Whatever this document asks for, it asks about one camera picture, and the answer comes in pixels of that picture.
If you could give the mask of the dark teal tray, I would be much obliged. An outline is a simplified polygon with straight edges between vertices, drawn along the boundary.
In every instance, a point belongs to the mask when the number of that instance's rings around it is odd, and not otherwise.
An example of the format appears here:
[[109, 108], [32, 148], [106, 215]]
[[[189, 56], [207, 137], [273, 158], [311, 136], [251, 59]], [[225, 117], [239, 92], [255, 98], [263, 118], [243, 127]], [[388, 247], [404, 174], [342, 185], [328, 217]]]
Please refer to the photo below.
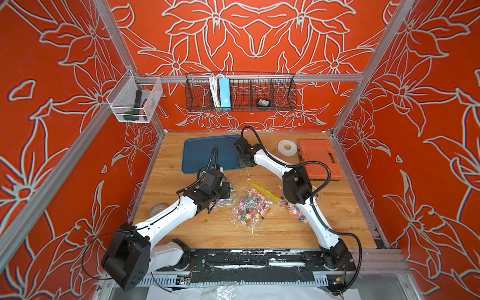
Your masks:
[[239, 134], [211, 136], [187, 139], [184, 142], [181, 170], [184, 174], [197, 173], [204, 168], [210, 159], [211, 151], [217, 146], [217, 163], [224, 170], [238, 170], [240, 153], [235, 148], [235, 142], [240, 139]]

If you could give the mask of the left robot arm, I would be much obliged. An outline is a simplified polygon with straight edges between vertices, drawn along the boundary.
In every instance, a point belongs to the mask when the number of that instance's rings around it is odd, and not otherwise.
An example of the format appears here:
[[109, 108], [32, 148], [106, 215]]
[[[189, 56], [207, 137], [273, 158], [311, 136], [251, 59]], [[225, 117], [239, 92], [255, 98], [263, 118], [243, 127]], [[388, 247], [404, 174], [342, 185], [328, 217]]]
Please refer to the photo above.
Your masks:
[[190, 251], [184, 242], [174, 239], [162, 246], [158, 243], [180, 224], [207, 210], [211, 203], [228, 199], [230, 191], [221, 166], [207, 170], [171, 206], [135, 225], [126, 222], [118, 227], [102, 258], [102, 268], [123, 291], [130, 291], [153, 271], [184, 265]]

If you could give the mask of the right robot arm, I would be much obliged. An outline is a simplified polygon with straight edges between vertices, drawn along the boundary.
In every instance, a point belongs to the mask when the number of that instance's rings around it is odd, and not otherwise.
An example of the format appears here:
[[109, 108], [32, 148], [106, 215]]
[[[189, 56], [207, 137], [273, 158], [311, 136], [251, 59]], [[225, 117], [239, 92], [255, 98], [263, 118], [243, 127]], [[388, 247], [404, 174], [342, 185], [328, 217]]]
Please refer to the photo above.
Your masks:
[[267, 152], [260, 144], [251, 145], [240, 137], [234, 144], [239, 160], [246, 166], [262, 166], [282, 180], [286, 200], [293, 204], [312, 227], [324, 256], [324, 265], [337, 270], [349, 253], [341, 233], [331, 229], [315, 200], [319, 189], [314, 190], [305, 165], [290, 164]]

